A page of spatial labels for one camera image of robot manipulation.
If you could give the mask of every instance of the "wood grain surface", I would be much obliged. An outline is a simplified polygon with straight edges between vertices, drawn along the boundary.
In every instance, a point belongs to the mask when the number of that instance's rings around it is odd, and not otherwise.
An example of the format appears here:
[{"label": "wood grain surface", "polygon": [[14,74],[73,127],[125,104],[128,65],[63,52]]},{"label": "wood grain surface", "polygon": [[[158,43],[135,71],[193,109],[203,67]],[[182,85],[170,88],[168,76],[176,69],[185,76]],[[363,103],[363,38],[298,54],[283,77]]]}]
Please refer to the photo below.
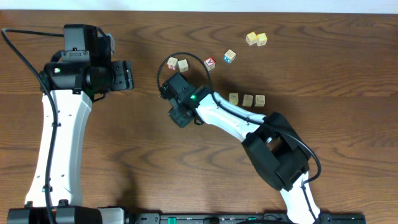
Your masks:
[{"label": "wood grain surface", "polygon": [[[164,213],[285,210],[280,193],[255,172],[241,144],[210,125],[178,128],[159,98],[166,56],[213,57],[215,89],[265,95],[323,166],[311,184],[317,205],[398,222],[398,15],[113,11],[1,11],[0,27],[62,33],[64,24],[101,27],[116,40],[113,60],[130,60],[135,89],[95,103],[81,165],[83,205],[123,205]],[[266,46],[247,33],[266,32]],[[41,70],[63,39],[9,34]],[[231,65],[223,54],[231,49]],[[0,222],[24,205],[42,134],[42,94],[27,67],[0,41]],[[186,73],[207,80],[199,64]],[[162,80],[173,73],[164,69]],[[311,162],[311,173],[316,167]]]}]

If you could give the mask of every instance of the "toy block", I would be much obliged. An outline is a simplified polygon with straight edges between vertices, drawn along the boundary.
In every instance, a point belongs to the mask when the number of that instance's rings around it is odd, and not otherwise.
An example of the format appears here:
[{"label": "toy block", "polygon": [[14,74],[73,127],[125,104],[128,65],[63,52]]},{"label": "toy block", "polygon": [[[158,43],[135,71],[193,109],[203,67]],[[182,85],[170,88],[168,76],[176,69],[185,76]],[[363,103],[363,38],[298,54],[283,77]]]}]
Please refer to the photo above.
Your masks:
[{"label": "toy block", "polygon": [[256,104],[254,106],[264,106],[266,103],[266,96],[256,95]]},{"label": "toy block", "polygon": [[213,68],[216,67],[216,61],[215,61],[214,58],[212,58],[212,57],[206,59],[206,60],[204,61],[204,63],[205,63],[205,65],[206,65],[206,68],[207,68],[208,71],[210,71],[211,69],[213,69]]},{"label": "toy block", "polygon": [[169,69],[176,70],[177,62],[178,62],[177,58],[170,57],[169,60],[167,61],[167,66],[169,67]]},{"label": "toy block", "polygon": [[188,71],[188,62],[187,59],[178,61],[178,67],[180,69],[180,72],[186,72]]},{"label": "toy block", "polygon": [[255,32],[251,32],[250,34],[246,35],[246,42],[249,45],[257,43],[257,35]]},{"label": "toy block", "polygon": [[236,53],[233,52],[231,49],[229,49],[225,54],[224,54],[224,60],[227,63],[231,63],[236,57]]},{"label": "toy block", "polygon": [[267,43],[267,36],[266,33],[258,34],[257,35],[257,46],[263,46]]},{"label": "toy block", "polygon": [[253,96],[252,95],[244,95],[242,106],[251,106],[253,104]]},{"label": "toy block", "polygon": [[230,93],[229,94],[229,102],[232,103],[233,105],[238,105],[239,103],[239,97],[237,93]]}]

